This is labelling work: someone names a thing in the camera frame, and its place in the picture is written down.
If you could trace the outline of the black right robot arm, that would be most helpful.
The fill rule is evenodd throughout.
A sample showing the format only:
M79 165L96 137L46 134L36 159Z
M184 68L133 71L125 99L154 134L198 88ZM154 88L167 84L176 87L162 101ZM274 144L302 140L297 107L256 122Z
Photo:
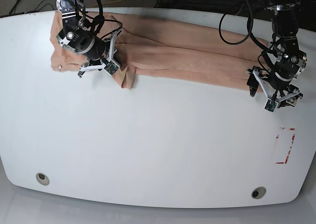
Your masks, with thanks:
M106 19L101 0L96 1L98 14L90 16L83 0L56 0L57 10L62 15L62 29L56 36L59 45L87 57L78 76L94 70L113 75L122 66L115 47L122 23Z

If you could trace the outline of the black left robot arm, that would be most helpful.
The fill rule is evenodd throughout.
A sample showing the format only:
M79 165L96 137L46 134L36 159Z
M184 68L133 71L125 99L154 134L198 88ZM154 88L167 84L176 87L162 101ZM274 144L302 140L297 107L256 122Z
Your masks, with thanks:
M297 101L303 97L300 90L291 84L307 66L307 55L299 49L296 12L312 0L262 1L264 9L272 15L273 34L270 46L260 43L252 33L254 12L250 0L245 0L249 9L247 35L238 44L251 38L262 49L257 57L259 66L247 70L247 86L251 97L261 88L267 98L265 109L275 112L282 107L296 106Z

